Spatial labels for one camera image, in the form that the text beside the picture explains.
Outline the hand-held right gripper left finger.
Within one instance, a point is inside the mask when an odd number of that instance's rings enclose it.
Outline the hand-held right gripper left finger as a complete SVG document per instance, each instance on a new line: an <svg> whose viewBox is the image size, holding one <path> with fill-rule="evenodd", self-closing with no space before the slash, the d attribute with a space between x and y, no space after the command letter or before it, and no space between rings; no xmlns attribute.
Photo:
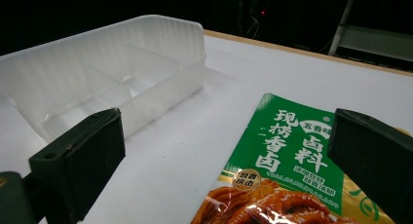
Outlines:
<svg viewBox="0 0 413 224"><path fill-rule="evenodd" d="M29 200L36 220L85 219L126 156L121 111L92 114L29 158Z"/></svg>

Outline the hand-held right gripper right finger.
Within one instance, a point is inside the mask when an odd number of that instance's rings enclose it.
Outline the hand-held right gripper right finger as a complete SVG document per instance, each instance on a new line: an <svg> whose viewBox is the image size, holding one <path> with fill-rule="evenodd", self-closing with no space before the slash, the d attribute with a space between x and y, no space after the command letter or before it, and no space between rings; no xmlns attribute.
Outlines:
<svg viewBox="0 0 413 224"><path fill-rule="evenodd" d="M338 108L328 157L396 224L413 224L413 136Z"/></svg>

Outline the green seasoning packet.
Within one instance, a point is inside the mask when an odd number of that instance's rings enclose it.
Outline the green seasoning packet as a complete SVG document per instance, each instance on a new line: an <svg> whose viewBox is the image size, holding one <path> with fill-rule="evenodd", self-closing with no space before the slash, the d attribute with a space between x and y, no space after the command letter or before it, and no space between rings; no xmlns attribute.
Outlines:
<svg viewBox="0 0 413 224"><path fill-rule="evenodd" d="M328 157L334 119L264 94L191 224L396 224Z"/></svg>

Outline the translucent plastic storage box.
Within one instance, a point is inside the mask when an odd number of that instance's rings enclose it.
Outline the translucent plastic storage box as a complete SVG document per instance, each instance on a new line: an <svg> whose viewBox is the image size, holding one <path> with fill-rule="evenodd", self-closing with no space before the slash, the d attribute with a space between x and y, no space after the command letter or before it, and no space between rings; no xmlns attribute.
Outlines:
<svg viewBox="0 0 413 224"><path fill-rule="evenodd" d="M108 108L131 135L199 90L203 27L148 15L0 56L0 87L46 142Z"/></svg>

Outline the grey metal stand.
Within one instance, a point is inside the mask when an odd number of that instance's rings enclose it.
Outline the grey metal stand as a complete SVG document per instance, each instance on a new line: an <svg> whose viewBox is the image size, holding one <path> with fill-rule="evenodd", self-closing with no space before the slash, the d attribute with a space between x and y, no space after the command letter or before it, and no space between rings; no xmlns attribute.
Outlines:
<svg viewBox="0 0 413 224"><path fill-rule="evenodd" d="M401 33L349 23L356 0L348 0L336 27L328 51L336 56L339 49L354 50L413 62L413 33Z"/></svg>

